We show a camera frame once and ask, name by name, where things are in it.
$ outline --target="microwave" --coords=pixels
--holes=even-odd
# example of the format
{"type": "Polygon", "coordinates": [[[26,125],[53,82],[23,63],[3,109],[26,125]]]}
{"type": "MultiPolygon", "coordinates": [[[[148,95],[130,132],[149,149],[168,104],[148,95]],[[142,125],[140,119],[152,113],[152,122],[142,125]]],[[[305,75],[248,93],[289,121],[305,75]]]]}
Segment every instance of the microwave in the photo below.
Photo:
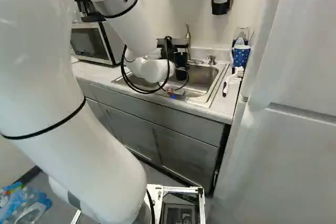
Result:
{"type": "Polygon", "coordinates": [[[71,51],[80,60],[118,65],[125,43],[107,22],[73,23],[71,51]]]}

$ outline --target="floor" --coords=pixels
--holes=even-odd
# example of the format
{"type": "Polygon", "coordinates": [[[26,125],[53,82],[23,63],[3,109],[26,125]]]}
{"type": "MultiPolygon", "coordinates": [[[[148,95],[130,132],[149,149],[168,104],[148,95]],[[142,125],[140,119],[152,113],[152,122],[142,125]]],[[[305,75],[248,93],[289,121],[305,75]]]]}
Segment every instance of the floor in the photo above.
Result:
{"type": "MultiPolygon", "coordinates": [[[[164,186],[185,186],[179,182],[173,180],[172,178],[158,172],[156,169],[152,168],[147,164],[143,164],[149,184],[158,184],[164,186]]],[[[76,209],[63,201],[61,201],[51,190],[48,182],[48,176],[41,172],[34,180],[30,182],[31,186],[45,192],[52,200],[53,206],[38,220],[36,224],[70,224],[73,216],[76,213],[76,209]]],[[[212,199],[205,199],[205,211],[206,214],[209,212],[211,207],[212,199]]],[[[82,216],[79,224],[97,224],[95,221],[91,220],[86,216],[82,216]]]]}

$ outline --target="cabinet door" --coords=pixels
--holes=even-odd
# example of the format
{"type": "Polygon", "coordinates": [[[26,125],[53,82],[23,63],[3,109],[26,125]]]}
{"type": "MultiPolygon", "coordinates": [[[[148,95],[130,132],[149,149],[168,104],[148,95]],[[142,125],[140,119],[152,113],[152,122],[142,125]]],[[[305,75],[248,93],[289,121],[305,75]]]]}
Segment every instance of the cabinet door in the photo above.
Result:
{"type": "Polygon", "coordinates": [[[110,125],[116,138],[131,151],[160,165],[159,153],[156,148],[151,123],[130,114],[101,104],[110,118],[110,125]]]}
{"type": "Polygon", "coordinates": [[[99,103],[91,100],[91,99],[86,99],[90,109],[92,110],[92,112],[95,114],[95,116],[97,117],[98,121],[104,125],[104,127],[114,136],[113,130],[110,126],[110,122],[109,122],[109,116],[108,114],[99,106],[99,103]]]}
{"type": "Polygon", "coordinates": [[[218,148],[153,125],[162,166],[209,191],[218,148]]]}

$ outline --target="plastic bag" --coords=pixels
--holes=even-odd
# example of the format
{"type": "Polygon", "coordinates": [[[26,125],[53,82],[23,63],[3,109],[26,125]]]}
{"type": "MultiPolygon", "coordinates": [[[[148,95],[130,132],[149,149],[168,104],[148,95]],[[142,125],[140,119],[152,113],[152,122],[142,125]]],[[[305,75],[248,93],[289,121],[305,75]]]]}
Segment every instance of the plastic bag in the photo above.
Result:
{"type": "Polygon", "coordinates": [[[0,194],[0,224],[35,223],[52,206],[45,193],[32,187],[12,185],[0,194]]]}

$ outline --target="refrigerator door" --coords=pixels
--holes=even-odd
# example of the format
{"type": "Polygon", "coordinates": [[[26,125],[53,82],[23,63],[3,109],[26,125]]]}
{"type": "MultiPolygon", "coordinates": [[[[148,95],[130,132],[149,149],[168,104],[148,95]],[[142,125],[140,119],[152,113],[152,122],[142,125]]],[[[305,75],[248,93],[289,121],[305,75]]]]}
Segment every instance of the refrigerator door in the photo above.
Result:
{"type": "Polygon", "coordinates": [[[245,111],[207,223],[336,222],[336,120],[286,108],[245,111]]]}
{"type": "Polygon", "coordinates": [[[245,98],[250,96],[253,83],[256,80],[278,3],[279,0],[261,0],[261,12],[258,16],[255,33],[249,43],[251,45],[251,52],[240,89],[241,96],[245,98]]]}
{"type": "Polygon", "coordinates": [[[208,223],[336,222],[335,17],[334,0],[279,0],[208,223]]]}

